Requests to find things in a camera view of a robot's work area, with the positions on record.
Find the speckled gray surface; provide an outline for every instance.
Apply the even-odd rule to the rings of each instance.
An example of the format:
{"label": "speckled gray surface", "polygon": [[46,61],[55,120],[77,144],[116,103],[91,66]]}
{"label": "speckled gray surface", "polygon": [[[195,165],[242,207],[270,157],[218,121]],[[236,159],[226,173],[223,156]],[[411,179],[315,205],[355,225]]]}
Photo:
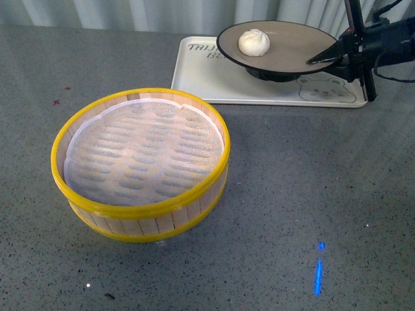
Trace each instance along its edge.
{"label": "speckled gray surface", "polygon": [[216,105],[224,195],[162,243],[77,218],[51,176],[57,132],[105,95],[169,87],[184,37],[0,27],[0,309],[415,310],[414,85],[376,78],[359,109]]}

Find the white tray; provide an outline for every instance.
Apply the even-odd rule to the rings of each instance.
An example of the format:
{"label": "white tray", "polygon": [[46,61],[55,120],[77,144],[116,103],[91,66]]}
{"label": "white tray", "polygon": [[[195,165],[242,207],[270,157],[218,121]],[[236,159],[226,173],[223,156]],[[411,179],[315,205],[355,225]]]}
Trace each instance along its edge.
{"label": "white tray", "polygon": [[171,88],[211,104],[358,108],[367,103],[358,80],[347,83],[328,73],[284,83],[254,78],[220,53],[216,37],[188,37],[180,42]]}

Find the black-rimmed plate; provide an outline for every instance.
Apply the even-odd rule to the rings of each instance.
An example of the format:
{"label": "black-rimmed plate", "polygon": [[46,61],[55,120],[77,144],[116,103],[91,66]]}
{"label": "black-rimmed plate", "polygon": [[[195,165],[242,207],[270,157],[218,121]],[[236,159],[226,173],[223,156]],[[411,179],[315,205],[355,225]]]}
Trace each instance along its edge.
{"label": "black-rimmed plate", "polygon": [[[262,56],[247,56],[238,47],[245,31],[259,29],[270,39],[270,48]],[[319,72],[333,62],[308,64],[307,60],[326,50],[336,39],[326,32],[286,21],[250,21],[231,26],[217,37],[221,53],[231,61],[254,71],[281,75]]]}

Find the white bun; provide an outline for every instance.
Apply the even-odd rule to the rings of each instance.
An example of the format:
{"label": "white bun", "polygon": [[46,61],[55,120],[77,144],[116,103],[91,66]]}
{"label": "white bun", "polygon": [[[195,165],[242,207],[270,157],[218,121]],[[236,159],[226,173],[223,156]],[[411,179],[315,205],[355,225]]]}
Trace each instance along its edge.
{"label": "white bun", "polygon": [[251,29],[242,34],[238,46],[239,50],[247,56],[262,56],[270,48],[270,38],[259,29]]}

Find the steamer basket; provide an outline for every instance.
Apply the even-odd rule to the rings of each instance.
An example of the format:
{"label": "steamer basket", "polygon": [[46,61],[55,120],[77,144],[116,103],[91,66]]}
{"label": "steamer basket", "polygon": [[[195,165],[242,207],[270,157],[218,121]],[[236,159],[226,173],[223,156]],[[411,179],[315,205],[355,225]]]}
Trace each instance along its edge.
{"label": "steamer basket", "polygon": [[[219,130],[223,153],[215,168],[193,188],[167,200],[140,206],[106,205],[89,200],[65,182],[64,165],[75,132],[108,108],[142,98],[171,100],[208,116]],[[78,217],[98,233],[124,242],[152,242],[182,233],[199,223],[219,201],[228,174],[230,136],[220,114],[202,99],[173,89],[132,89],[93,102],[71,117],[59,131],[51,152],[53,178]]]}

